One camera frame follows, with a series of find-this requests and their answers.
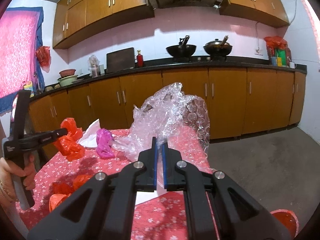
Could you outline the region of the white mug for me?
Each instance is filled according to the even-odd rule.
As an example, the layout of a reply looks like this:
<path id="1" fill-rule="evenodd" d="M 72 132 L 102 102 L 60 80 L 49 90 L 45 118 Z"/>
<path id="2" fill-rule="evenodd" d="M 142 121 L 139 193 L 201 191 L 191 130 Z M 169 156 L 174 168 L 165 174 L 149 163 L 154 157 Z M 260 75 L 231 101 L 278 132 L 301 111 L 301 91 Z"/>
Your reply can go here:
<path id="1" fill-rule="evenodd" d="M 297 65 L 296 65 L 295 62 L 290 62 L 290 65 L 289 65 L 290 68 L 295 69 L 296 66 L 297 66 Z"/>

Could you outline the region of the red bottle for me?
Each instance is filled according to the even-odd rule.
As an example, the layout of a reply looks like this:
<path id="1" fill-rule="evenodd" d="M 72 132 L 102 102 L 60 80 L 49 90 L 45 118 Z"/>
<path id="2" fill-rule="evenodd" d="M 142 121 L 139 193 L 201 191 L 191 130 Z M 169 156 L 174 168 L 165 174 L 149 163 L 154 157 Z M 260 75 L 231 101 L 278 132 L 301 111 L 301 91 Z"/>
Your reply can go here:
<path id="1" fill-rule="evenodd" d="M 143 60 L 143 55 L 141 54 L 140 50 L 137 50 L 137 66 L 138 67 L 143 67 L 144 66 L 144 60 Z"/>

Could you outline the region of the white paper sheet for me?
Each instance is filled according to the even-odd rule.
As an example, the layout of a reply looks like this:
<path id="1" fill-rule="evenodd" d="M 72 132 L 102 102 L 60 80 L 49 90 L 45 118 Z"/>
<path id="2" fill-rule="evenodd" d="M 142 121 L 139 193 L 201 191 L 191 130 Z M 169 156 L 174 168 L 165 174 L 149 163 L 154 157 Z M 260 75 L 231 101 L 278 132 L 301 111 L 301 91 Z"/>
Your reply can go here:
<path id="1" fill-rule="evenodd" d="M 84 148 L 97 148 L 97 131 L 100 129 L 100 120 L 97 119 L 92 122 L 88 129 L 84 132 L 83 136 L 79 139 L 78 144 Z"/>

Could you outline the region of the red bag over containers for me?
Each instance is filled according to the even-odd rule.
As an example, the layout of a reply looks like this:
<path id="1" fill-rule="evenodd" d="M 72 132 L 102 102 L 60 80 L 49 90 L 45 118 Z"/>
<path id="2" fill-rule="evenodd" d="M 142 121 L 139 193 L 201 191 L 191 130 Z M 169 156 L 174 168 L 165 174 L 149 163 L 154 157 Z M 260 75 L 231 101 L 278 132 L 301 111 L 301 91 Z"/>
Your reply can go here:
<path id="1" fill-rule="evenodd" d="M 287 41 L 280 36 L 267 36 L 264 38 L 266 42 L 267 50 L 269 49 L 280 49 L 285 50 Z"/>

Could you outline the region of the red plastic bag front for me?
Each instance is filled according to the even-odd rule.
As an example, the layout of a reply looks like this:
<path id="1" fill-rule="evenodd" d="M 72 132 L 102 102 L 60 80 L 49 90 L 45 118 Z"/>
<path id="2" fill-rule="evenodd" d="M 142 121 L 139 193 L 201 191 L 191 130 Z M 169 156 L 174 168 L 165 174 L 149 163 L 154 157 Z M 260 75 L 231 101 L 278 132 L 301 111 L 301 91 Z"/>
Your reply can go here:
<path id="1" fill-rule="evenodd" d="M 73 192 L 84 185 L 93 176 L 89 174 L 81 174 L 73 179 L 72 185 L 65 182 L 52 183 L 53 194 L 49 198 L 49 212 L 56 209 L 63 203 Z"/>

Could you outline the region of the magenta plastic bag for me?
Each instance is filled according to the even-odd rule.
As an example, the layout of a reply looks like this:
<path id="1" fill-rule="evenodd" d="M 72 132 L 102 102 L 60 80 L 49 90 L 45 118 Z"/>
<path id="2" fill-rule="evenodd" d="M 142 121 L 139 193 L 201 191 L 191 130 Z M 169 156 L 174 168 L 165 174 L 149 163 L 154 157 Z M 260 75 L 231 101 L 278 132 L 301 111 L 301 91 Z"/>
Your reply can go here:
<path id="1" fill-rule="evenodd" d="M 114 158 L 115 155 L 112 152 L 111 146 L 109 145 L 110 142 L 113 141 L 112 133 L 105 129 L 101 128 L 97 130 L 97 137 L 96 137 L 96 142 L 97 142 L 97 149 L 96 152 L 99 155 L 99 157 L 103 159 L 108 159 L 108 158 Z"/>

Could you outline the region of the clear wrapped jar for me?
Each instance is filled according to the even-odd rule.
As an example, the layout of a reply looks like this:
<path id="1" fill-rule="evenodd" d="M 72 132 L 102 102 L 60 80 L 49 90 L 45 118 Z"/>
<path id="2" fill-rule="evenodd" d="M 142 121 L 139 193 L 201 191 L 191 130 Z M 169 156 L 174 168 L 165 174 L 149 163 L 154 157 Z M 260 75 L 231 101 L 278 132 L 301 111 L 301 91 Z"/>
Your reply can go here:
<path id="1" fill-rule="evenodd" d="M 88 69 L 91 72 L 92 77 L 97 77 L 100 75 L 100 61 L 95 55 L 91 55 L 88 59 Z"/>

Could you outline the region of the upper right wooden cabinet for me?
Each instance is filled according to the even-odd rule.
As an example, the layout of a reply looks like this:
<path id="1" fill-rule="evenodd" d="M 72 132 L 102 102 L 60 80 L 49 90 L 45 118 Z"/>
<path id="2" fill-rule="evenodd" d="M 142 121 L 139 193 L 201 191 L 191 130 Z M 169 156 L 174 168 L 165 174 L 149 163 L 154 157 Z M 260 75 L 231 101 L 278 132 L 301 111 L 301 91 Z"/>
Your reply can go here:
<path id="1" fill-rule="evenodd" d="M 223 0 L 221 15 L 245 18 L 274 28 L 289 25 L 281 0 Z"/>

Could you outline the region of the red plastic bag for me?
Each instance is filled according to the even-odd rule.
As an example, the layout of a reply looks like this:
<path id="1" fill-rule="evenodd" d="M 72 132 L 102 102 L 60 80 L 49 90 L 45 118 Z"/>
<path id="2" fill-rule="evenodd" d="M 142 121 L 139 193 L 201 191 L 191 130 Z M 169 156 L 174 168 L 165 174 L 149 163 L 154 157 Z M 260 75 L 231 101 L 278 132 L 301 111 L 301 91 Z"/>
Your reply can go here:
<path id="1" fill-rule="evenodd" d="M 51 64 L 51 55 L 50 55 L 50 47 L 49 46 L 40 46 L 35 51 L 37 60 L 40 64 L 40 67 L 46 73 L 50 71 L 50 64 Z"/>
<path id="2" fill-rule="evenodd" d="M 53 194 L 49 198 L 49 212 L 56 209 L 63 203 L 73 192 L 84 185 L 93 176 L 89 174 L 81 174 L 73 179 L 72 185 L 65 182 L 52 183 Z"/>
<path id="3" fill-rule="evenodd" d="M 74 118 L 65 118 L 60 127 L 67 129 L 67 134 L 54 142 L 54 146 L 68 161 L 81 159 L 85 155 L 84 146 L 78 143 L 83 136 L 82 128 L 77 127 Z"/>
<path id="4" fill-rule="evenodd" d="M 70 195 L 74 192 L 74 189 L 66 183 L 52 183 L 53 194 Z"/>

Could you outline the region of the lower wooden cabinets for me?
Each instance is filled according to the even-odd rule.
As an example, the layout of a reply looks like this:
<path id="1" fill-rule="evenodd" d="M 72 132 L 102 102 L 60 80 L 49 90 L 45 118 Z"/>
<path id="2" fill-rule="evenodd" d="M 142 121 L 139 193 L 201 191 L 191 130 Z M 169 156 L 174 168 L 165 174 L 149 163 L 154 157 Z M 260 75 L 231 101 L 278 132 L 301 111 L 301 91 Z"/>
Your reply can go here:
<path id="1" fill-rule="evenodd" d="M 53 90 L 29 106 L 31 128 L 58 129 L 73 118 L 81 129 L 133 128 L 141 138 L 190 127 L 201 146 L 300 122 L 306 73 L 251 67 L 156 70 Z"/>

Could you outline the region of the pink blue curtain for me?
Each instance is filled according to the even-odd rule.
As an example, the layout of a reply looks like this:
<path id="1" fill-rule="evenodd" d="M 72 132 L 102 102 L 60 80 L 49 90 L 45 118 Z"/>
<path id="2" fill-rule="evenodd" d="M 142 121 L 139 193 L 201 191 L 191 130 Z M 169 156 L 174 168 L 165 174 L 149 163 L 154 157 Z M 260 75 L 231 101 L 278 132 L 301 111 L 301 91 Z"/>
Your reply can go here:
<path id="1" fill-rule="evenodd" d="M 29 81 L 33 92 L 44 90 L 36 50 L 43 45 L 42 7 L 8 8 L 1 17 L 1 114 L 12 109 L 17 92 Z"/>

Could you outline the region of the green basin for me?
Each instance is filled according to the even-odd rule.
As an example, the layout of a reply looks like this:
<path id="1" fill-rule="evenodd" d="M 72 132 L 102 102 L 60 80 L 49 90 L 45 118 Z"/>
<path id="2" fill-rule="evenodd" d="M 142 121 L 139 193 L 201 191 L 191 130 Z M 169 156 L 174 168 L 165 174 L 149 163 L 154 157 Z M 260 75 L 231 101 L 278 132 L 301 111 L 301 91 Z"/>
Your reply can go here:
<path id="1" fill-rule="evenodd" d="M 66 77 L 61 77 L 57 81 L 61 87 L 71 85 L 74 81 L 78 79 L 77 75 L 70 75 Z"/>

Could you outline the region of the wooden cabinet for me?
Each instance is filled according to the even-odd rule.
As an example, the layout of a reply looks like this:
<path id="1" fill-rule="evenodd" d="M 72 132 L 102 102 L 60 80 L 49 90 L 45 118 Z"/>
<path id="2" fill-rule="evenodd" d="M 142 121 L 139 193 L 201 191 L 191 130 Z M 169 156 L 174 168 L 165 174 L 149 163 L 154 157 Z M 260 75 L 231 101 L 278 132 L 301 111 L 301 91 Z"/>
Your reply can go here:
<path id="1" fill-rule="evenodd" d="M 68 49 L 102 31 L 152 17 L 148 0 L 60 0 L 53 48 Z"/>
<path id="2" fill-rule="evenodd" d="M 281 0 L 223 0 L 221 15 L 245 18 L 274 28 L 289 25 Z"/>

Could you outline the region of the black kitchen countertop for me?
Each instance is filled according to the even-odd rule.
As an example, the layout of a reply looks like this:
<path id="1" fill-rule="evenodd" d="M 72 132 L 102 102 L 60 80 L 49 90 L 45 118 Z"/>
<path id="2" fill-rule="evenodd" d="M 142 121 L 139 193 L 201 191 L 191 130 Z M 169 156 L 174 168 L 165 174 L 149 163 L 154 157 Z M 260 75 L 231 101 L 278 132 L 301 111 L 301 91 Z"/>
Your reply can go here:
<path id="1" fill-rule="evenodd" d="M 308 73 L 308 67 L 305 64 L 297 64 L 297 67 L 290 68 L 290 67 L 278 67 L 273 66 L 270 64 L 268 60 L 265 59 L 257 59 L 252 57 L 239 57 L 239 56 L 227 56 L 225 59 L 222 60 L 206 60 L 205 56 L 200 57 L 201 60 L 199 61 L 196 56 L 191 58 L 189 62 L 177 62 L 174 61 L 173 58 L 163 58 L 163 59 L 155 59 L 145 61 L 144 67 L 134 67 L 134 68 L 127 68 L 124 70 L 120 70 L 117 72 L 105 72 L 104 75 L 100 75 L 97 77 L 89 77 L 88 74 L 83 75 L 78 78 L 78 81 L 74 84 L 68 85 L 66 87 L 60 87 L 57 89 L 50 90 L 48 92 L 43 92 L 36 94 L 32 98 L 30 98 L 31 102 L 39 100 L 45 96 L 71 89 L 77 86 L 87 85 L 92 82 L 110 79 L 113 77 L 120 77 L 125 75 L 132 75 L 132 74 L 140 74 L 144 72 L 152 72 L 156 70 L 169 70 L 169 69 L 186 69 L 186 68 L 215 68 L 215 67 L 230 67 L 230 68 L 263 68 L 263 69 L 272 69 L 272 70 L 281 70 L 285 72 L 299 72 L 303 74 Z"/>

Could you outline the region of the dark cutting board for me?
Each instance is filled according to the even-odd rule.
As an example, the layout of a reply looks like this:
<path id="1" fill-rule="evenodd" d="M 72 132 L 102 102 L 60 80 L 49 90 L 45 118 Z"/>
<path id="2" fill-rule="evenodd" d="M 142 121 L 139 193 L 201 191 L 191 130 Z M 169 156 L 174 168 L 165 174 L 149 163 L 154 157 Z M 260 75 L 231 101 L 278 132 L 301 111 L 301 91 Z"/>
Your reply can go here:
<path id="1" fill-rule="evenodd" d="M 106 71 L 118 72 L 135 67 L 135 50 L 133 47 L 106 54 Z"/>

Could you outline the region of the black lidded wok right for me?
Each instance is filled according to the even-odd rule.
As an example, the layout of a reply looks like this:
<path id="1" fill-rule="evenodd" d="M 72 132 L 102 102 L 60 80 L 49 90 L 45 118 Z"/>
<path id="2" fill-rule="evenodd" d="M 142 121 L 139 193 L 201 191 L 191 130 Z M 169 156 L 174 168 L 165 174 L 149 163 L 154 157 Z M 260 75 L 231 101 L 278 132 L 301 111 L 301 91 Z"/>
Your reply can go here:
<path id="1" fill-rule="evenodd" d="M 231 53 L 233 48 L 227 40 L 228 35 L 226 35 L 222 41 L 216 38 L 214 41 L 210 41 L 203 46 L 204 51 L 213 57 L 226 57 Z"/>

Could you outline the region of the clear bubble wrap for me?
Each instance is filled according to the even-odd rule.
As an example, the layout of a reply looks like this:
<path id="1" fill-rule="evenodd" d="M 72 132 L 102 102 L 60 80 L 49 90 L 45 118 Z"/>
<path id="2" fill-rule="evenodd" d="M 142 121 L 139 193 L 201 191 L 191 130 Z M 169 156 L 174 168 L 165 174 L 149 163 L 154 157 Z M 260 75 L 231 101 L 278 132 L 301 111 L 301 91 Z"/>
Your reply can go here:
<path id="1" fill-rule="evenodd" d="M 157 186 L 164 187 L 162 145 L 176 136 L 180 128 L 192 128 L 206 154 L 209 146 L 210 122 L 204 100 L 182 92 L 180 82 L 172 83 L 147 98 L 141 107 L 133 110 L 134 121 L 127 135 L 115 139 L 113 146 L 132 162 L 140 152 L 151 148 L 152 139 L 157 139 Z"/>

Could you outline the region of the upper left wooden cabinet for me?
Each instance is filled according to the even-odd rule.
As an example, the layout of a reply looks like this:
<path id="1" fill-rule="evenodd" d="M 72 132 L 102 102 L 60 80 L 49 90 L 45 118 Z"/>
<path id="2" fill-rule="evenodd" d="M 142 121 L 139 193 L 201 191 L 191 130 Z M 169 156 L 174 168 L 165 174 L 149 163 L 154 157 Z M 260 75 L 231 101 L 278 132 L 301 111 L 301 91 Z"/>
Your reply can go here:
<path id="1" fill-rule="evenodd" d="M 60 0 L 53 48 L 68 49 L 102 31 L 152 17 L 148 0 Z"/>

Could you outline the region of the pink basin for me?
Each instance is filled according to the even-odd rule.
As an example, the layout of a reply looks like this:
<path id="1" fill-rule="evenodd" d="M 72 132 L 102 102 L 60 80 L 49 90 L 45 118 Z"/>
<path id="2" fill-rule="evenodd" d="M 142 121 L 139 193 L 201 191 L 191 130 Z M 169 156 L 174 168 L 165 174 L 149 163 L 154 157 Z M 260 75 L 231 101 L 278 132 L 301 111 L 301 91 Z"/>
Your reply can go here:
<path id="1" fill-rule="evenodd" d="M 67 77 L 67 76 L 73 76 L 75 74 L 75 69 L 65 69 L 59 72 L 61 78 Z"/>

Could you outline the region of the red floral tablecloth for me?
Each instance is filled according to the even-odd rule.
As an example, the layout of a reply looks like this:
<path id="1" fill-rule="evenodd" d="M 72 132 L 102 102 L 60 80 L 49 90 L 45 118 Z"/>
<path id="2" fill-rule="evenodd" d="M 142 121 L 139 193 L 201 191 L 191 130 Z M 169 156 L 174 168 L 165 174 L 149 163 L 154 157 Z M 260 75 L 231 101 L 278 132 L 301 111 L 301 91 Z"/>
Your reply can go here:
<path id="1" fill-rule="evenodd" d="M 187 126 L 180 128 L 176 136 L 168 140 L 170 148 L 180 151 L 183 160 L 193 163 L 201 171 L 212 173 L 207 155 L 202 149 L 196 132 Z M 103 159 L 95 150 L 86 150 L 78 160 L 68 161 L 57 153 L 35 176 L 35 205 L 23 211 L 15 204 L 16 211 L 27 229 L 33 228 L 49 212 L 49 198 L 53 194 L 52 183 L 72 185 L 81 174 L 108 175 L 122 170 L 130 161 L 123 153 L 115 151 L 114 158 Z M 131 239 L 187 239 L 187 223 L 181 192 L 165 192 L 158 186 L 155 192 L 137 194 Z"/>

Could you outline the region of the black wok left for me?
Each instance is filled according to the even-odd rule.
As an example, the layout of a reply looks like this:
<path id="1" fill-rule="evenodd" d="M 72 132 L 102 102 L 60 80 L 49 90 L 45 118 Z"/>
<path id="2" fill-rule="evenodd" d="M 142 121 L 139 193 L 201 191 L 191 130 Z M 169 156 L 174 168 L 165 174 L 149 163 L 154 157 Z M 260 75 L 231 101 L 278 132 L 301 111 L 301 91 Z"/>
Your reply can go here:
<path id="1" fill-rule="evenodd" d="M 167 52 L 175 59 L 190 58 L 196 51 L 196 45 L 188 44 L 190 36 L 180 38 L 179 44 L 166 48 Z"/>

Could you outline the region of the colourful box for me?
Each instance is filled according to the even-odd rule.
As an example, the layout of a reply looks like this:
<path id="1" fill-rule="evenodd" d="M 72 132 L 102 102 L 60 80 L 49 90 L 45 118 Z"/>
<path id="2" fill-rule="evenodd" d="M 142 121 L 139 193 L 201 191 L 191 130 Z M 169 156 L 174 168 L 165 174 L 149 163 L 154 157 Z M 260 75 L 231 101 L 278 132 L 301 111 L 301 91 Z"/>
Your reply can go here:
<path id="1" fill-rule="evenodd" d="M 30 97 L 32 98 L 34 96 L 34 87 L 32 81 L 27 81 L 24 86 L 24 90 L 28 90 L 30 92 Z"/>

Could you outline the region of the hanging red plastic bag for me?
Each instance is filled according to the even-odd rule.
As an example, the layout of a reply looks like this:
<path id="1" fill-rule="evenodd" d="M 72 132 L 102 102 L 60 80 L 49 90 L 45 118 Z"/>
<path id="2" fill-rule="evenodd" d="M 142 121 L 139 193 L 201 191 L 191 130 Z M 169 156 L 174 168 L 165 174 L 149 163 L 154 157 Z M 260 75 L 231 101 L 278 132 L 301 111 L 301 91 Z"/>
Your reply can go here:
<path id="1" fill-rule="evenodd" d="M 37 60 L 40 64 L 40 67 L 46 73 L 50 71 L 50 64 L 51 64 L 51 55 L 50 55 L 50 47 L 49 46 L 40 46 L 35 51 Z"/>

